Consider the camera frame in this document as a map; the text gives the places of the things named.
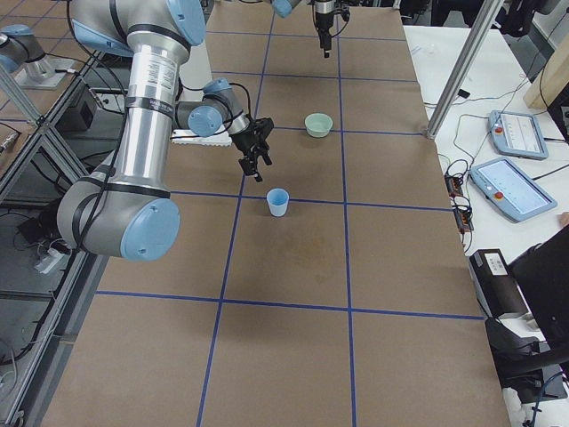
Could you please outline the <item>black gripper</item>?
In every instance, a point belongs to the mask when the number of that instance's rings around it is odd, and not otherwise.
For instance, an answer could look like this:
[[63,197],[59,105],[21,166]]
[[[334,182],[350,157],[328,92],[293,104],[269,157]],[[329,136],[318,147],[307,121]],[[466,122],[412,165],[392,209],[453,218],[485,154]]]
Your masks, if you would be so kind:
[[315,28],[319,37],[320,48],[323,50],[324,57],[330,57],[332,49],[332,37],[330,29],[333,26],[333,13],[315,13]]
[[268,154],[269,145],[267,142],[259,144],[253,134],[253,125],[249,125],[241,133],[231,134],[230,137],[237,149],[243,156],[238,160],[245,176],[253,177],[257,182],[262,182],[262,177],[258,171],[257,161],[260,157],[265,165],[272,165],[272,160]]

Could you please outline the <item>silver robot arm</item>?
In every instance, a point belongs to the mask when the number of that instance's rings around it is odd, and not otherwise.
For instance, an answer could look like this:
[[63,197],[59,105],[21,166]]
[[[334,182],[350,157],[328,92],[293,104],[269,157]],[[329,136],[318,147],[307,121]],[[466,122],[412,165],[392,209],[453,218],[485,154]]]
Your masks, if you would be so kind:
[[178,101],[180,67],[205,37],[198,1],[70,1],[67,16],[79,44],[130,57],[132,65],[118,145],[67,190],[59,232],[75,250],[154,261],[180,227],[163,182],[176,120],[195,137],[227,133],[243,172],[254,178],[259,162],[269,161],[273,121],[247,114],[223,78],[208,83],[200,101]]
[[[274,13],[280,18],[288,17],[301,1],[293,0],[269,0]],[[324,58],[328,59],[332,50],[333,35],[331,29],[336,15],[336,3],[334,1],[308,1],[311,8],[311,19],[318,36],[319,47]]]

